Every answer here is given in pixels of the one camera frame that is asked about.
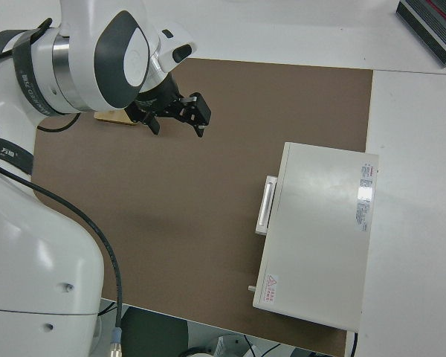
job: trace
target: warning label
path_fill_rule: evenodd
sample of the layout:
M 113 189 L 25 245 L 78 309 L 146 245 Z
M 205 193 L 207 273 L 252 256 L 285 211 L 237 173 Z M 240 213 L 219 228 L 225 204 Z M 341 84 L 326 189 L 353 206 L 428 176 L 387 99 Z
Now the warning label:
M 358 187 L 357 212 L 355 220 L 360 231 L 366 232 L 369 227 L 370 205 L 373 200 L 373 180 L 375 168 L 371 164 L 365 164 L 361 168 L 360 186 Z
M 265 288 L 263 290 L 264 297 L 262 299 L 263 303 L 269 303 L 270 305 L 274 304 L 278 279 L 279 277 L 277 275 L 266 275 Z

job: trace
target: metal connector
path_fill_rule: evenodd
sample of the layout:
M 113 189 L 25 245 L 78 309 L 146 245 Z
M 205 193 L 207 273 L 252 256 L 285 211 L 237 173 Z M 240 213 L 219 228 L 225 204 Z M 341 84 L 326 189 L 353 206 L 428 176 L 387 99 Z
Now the metal connector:
M 109 357 L 122 357 L 122 347 L 120 344 L 111 344 L 111 352 Z

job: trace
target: cable connector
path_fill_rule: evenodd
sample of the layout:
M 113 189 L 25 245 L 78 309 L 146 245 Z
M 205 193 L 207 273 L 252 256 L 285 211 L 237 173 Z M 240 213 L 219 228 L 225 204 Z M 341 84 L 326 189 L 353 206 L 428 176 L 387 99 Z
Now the cable connector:
M 122 347 L 120 345 L 120 337 L 122 335 L 122 329 L 115 327 L 112 330 L 111 351 L 109 357 L 122 357 Z
M 122 347 L 120 344 L 111 344 L 111 352 L 109 357 L 122 357 Z

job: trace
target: wooden block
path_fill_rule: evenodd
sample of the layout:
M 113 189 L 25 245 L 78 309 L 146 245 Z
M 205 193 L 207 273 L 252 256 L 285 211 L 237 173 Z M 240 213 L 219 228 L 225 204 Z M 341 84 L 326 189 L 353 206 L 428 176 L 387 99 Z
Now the wooden block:
M 108 121 L 110 123 L 135 125 L 129 119 L 125 110 L 111 110 L 110 112 L 95 112 L 94 117 L 100 121 Z

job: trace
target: black device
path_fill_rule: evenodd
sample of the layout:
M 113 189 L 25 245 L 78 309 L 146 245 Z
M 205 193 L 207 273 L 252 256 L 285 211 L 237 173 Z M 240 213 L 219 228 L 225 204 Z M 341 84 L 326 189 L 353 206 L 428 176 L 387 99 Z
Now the black device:
M 446 67 L 446 0 L 401 0 L 396 12 Z
M 210 123 L 211 111 L 200 93 L 189 97 L 181 95 L 172 75 L 168 74 L 158 86 L 140 93 L 126 108 L 126 114 L 134 123 L 147 125 L 155 135 L 160 131 L 156 117 L 160 117 L 175 118 L 191 125 L 201 138 Z

